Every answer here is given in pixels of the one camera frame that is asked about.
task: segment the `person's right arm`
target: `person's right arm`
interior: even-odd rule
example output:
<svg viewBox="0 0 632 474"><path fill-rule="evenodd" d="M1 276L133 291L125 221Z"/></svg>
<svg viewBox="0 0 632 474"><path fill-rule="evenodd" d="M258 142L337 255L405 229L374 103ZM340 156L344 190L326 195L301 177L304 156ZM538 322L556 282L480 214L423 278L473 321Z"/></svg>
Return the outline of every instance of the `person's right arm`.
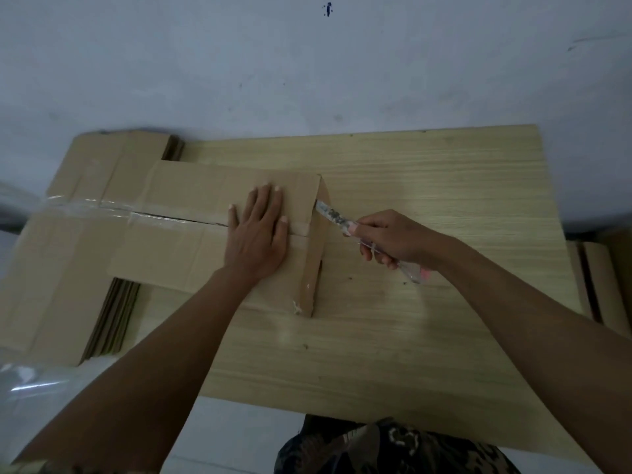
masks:
<svg viewBox="0 0 632 474"><path fill-rule="evenodd" d="M478 313L551 413L605 473L632 466L632 341L578 315L463 242L388 210L353 236L436 270ZM362 246L367 260L371 251Z"/></svg>

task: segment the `person's left arm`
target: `person's left arm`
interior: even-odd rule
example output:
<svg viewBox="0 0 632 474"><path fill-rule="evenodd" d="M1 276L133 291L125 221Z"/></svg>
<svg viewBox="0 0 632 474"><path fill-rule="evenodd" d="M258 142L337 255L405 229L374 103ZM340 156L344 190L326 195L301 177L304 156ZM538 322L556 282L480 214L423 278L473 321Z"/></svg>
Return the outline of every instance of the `person's left arm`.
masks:
<svg viewBox="0 0 632 474"><path fill-rule="evenodd" d="M191 411L234 312L286 254L282 191L254 189L229 209L224 267L91 382L17 457L99 470L159 471Z"/></svg>

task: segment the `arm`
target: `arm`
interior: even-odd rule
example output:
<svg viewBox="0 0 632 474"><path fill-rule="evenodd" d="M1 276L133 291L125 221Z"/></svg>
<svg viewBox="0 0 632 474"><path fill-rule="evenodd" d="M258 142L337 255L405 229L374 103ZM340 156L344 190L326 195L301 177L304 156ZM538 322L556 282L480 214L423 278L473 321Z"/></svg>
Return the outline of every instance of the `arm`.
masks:
<svg viewBox="0 0 632 474"><path fill-rule="evenodd" d="M551 413L605 473L632 464L632 342L577 315L461 241L395 211L358 220L354 236L437 270L478 313ZM367 260L371 251L361 247Z"/></svg>
<svg viewBox="0 0 632 474"><path fill-rule="evenodd" d="M118 362L98 376L20 453L17 461L156 471L184 425L234 312L274 273L287 247L277 223L282 192L249 194L237 220L229 211L224 267Z"/></svg>

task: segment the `table top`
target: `table top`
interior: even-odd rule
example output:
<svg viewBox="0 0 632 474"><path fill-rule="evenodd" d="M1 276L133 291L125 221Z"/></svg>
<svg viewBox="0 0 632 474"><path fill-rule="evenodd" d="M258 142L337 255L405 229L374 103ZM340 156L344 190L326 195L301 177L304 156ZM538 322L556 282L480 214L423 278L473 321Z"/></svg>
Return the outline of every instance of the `table top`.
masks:
<svg viewBox="0 0 632 474"><path fill-rule="evenodd" d="M343 215L396 209L580 310L535 126L195 142L181 160L318 172ZM187 297L143 286L124 350ZM239 310L201 395L586 459L454 287L365 263L333 225L313 318Z"/></svg>

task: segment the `person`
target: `person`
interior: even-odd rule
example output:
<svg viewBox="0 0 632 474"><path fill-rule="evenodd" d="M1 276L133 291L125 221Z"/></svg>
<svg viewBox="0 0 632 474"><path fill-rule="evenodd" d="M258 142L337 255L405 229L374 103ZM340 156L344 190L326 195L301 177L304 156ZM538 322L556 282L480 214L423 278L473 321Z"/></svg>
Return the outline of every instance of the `person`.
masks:
<svg viewBox="0 0 632 474"><path fill-rule="evenodd" d="M224 267L142 342L103 372L24 448L12 466L43 473L158 471L194 404L240 303L282 263L282 191L261 186L229 209ZM596 465L632 466L632 342L529 286L458 239L392 210L358 220L360 247L438 271L478 313L544 404ZM515 473L496 448L394 420L371 425L307 416L275 472Z"/></svg>

